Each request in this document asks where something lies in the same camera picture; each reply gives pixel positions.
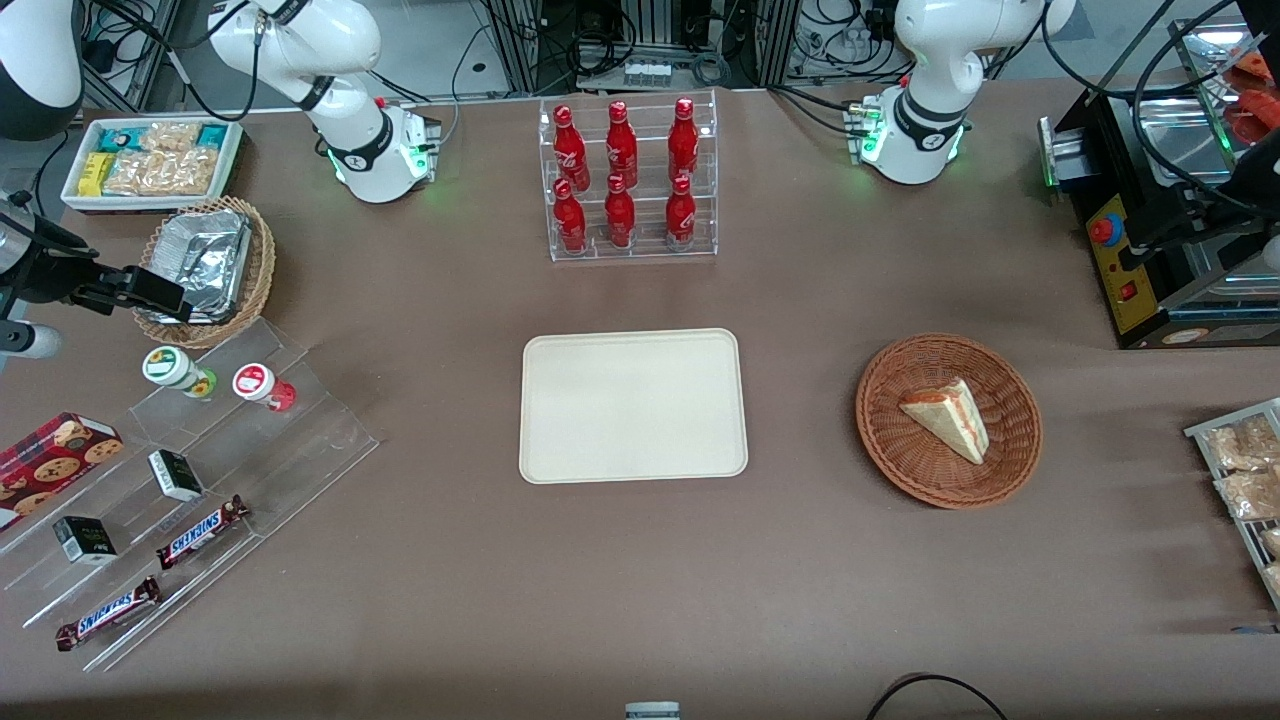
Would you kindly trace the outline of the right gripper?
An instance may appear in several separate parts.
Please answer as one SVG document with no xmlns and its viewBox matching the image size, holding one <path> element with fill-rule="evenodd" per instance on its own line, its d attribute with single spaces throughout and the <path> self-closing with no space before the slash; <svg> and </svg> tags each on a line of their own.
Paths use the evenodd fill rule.
<svg viewBox="0 0 1280 720">
<path fill-rule="evenodd" d="M 3 206 L 3 288 L 29 304 L 64 302 L 111 315 L 142 307 L 187 323 L 186 288 L 142 266 L 108 268 L 78 234 L 9 200 Z"/>
</svg>

